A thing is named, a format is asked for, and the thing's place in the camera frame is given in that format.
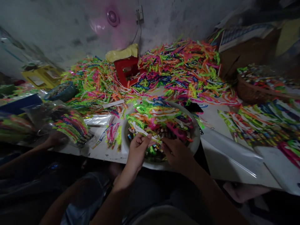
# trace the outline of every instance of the red plastic stool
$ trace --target red plastic stool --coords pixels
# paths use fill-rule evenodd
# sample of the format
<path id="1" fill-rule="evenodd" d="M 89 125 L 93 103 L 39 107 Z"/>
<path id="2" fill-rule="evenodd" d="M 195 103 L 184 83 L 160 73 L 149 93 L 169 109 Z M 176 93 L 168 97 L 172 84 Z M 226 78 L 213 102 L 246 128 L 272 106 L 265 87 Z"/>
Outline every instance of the red plastic stool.
<path id="1" fill-rule="evenodd" d="M 120 83 L 129 88 L 130 86 L 136 84 L 138 82 L 138 78 L 133 79 L 131 81 L 126 81 L 126 77 L 135 76 L 138 71 L 138 58 L 137 57 L 129 57 L 127 59 L 120 59 L 114 62 L 115 68 L 117 71 L 117 76 L 119 77 Z"/>

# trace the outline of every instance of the wicker basket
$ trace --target wicker basket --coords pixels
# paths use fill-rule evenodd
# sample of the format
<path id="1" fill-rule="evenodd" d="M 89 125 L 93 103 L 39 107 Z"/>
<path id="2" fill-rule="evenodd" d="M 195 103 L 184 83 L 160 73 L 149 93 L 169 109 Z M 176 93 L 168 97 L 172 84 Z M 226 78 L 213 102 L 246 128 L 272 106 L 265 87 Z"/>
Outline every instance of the wicker basket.
<path id="1" fill-rule="evenodd" d="M 288 102 L 291 98 L 300 100 L 299 95 L 283 94 L 249 84 L 242 78 L 241 75 L 238 75 L 237 78 L 237 95 L 241 100 L 248 104 L 264 104 L 268 100 L 273 100 L 274 98 L 279 98 L 284 102 Z"/>

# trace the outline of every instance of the phone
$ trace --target phone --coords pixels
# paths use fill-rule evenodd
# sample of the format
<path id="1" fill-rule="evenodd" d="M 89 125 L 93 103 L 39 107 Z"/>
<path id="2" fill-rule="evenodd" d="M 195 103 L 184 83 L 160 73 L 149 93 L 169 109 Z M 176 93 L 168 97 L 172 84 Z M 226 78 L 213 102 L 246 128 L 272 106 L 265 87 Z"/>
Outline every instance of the phone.
<path id="1" fill-rule="evenodd" d="M 203 113 L 203 110 L 197 103 L 191 103 L 189 106 L 186 106 L 185 102 L 184 107 L 191 113 Z"/>

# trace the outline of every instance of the electrical outlet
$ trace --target electrical outlet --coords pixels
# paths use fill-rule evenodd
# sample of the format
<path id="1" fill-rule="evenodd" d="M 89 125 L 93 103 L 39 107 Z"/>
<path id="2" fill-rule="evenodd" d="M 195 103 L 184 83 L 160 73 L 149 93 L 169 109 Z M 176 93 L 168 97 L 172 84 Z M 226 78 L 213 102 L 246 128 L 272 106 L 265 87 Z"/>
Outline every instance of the electrical outlet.
<path id="1" fill-rule="evenodd" d="M 140 21 L 141 20 L 144 21 L 143 8 L 141 5 L 139 5 L 136 9 L 136 16 L 137 16 L 136 21 L 138 21 L 138 14 L 140 14 Z"/>

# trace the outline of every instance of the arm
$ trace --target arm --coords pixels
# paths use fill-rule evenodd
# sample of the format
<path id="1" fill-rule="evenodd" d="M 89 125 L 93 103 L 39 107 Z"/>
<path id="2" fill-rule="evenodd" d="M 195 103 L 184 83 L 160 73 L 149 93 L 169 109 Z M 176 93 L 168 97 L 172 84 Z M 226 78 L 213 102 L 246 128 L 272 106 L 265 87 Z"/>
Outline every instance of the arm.
<path id="1" fill-rule="evenodd" d="M 68 205 L 74 200 L 88 179 L 78 180 L 65 190 L 50 206 L 39 225 L 59 225 Z"/>
<path id="2" fill-rule="evenodd" d="M 223 224 L 224 221 L 230 224 L 249 224 L 179 139 L 163 138 L 162 141 L 169 163 L 198 187 L 216 224 Z"/>
<path id="3" fill-rule="evenodd" d="M 28 152 L 20 155 L 19 157 L 9 161 L 8 163 L 0 167 L 0 178 L 7 178 L 14 175 L 16 169 L 22 167 L 22 165 L 30 160 L 33 156 L 36 156 L 42 152 L 45 152 L 49 148 L 54 147 L 59 144 L 57 135 L 50 136 L 43 144 L 29 150 Z"/>
<path id="4" fill-rule="evenodd" d="M 130 193 L 130 187 L 142 168 L 145 150 L 153 145 L 151 135 L 142 137 L 137 134 L 130 143 L 129 155 L 125 168 L 117 178 L 109 196 L 95 215 L 91 225 L 121 224 L 125 206 Z"/>

